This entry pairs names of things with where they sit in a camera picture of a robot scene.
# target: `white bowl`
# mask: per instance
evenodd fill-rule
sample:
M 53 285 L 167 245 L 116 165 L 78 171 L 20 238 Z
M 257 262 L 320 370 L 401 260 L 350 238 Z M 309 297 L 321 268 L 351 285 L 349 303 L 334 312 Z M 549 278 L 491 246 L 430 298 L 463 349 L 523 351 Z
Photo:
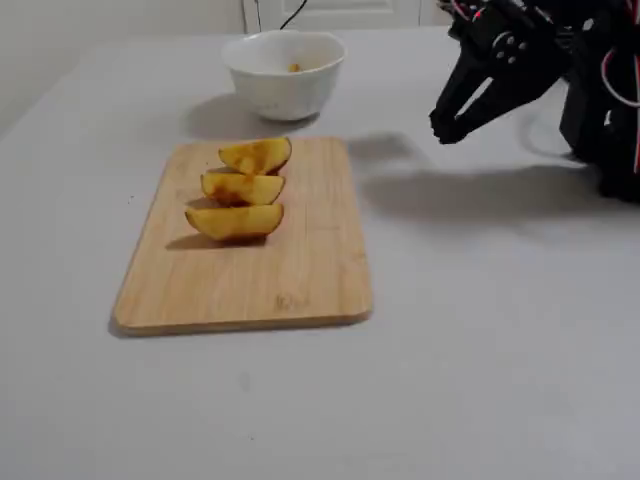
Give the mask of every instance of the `white bowl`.
M 276 30 L 225 45 L 222 58 L 236 93 L 273 120 L 318 113 L 335 86 L 346 48 L 330 33 Z M 292 64 L 302 71 L 289 72 Z

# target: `white wall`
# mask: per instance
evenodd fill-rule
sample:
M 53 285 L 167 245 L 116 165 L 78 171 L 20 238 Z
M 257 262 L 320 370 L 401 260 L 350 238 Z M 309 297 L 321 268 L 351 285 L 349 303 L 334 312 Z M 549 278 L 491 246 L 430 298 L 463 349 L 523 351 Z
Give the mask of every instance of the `white wall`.
M 88 49 L 142 35 L 239 33 L 242 0 L 0 0 L 0 137 Z

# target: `apple slice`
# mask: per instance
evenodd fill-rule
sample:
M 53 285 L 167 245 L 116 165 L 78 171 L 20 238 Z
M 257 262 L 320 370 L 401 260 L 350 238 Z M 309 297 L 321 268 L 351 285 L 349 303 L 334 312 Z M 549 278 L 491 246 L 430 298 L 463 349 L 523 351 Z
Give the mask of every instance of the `apple slice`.
M 240 241 L 264 238 L 273 233 L 284 216 L 284 207 L 260 205 L 241 208 L 188 208 L 189 224 L 214 240 Z
M 225 207 L 271 205 L 284 188 L 284 178 L 240 173 L 205 173 L 200 177 L 203 193 Z
M 245 175 L 273 175 L 291 158 L 291 141 L 267 138 L 221 148 L 218 154 L 227 167 Z

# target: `robotic arm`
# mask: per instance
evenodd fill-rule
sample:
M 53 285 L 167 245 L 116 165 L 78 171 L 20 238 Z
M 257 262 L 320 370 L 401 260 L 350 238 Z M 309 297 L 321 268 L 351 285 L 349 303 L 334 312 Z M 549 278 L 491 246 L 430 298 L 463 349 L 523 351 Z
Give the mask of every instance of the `robotic arm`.
M 431 123 L 457 143 L 569 81 L 561 132 L 600 191 L 640 203 L 640 0 L 451 0 L 461 53 Z M 570 49 L 558 32 L 575 32 Z M 463 111 L 479 87 L 489 86 Z

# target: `red wire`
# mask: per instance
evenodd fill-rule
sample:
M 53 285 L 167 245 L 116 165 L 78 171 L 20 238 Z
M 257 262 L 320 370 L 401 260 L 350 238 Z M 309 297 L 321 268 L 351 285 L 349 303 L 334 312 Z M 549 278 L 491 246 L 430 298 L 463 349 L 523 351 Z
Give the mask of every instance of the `red wire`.
M 640 25 L 640 0 L 636 0 L 633 4 L 633 8 L 631 9 L 631 13 L 633 15 L 633 21 L 636 25 Z M 635 56 L 634 61 L 635 66 L 635 74 L 636 74 L 636 91 L 637 91 L 637 100 L 640 102 L 640 57 L 638 55 Z M 636 155 L 635 155 L 635 165 L 633 168 L 634 173 L 640 173 L 640 110 L 638 110 L 638 125 L 637 125 L 637 133 L 636 133 Z
M 451 0 L 451 6 L 453 7 L 453 9 L 458 13 L 458 15 L 460 15 L 462 18 L 464 18 L 466 21 L 471 20 L 471 18 L 469 17 L 469 15 L 467 15 L 464 11 L 464 9 L 462 8 L 462 6 L 458 3 L 458 0 Z

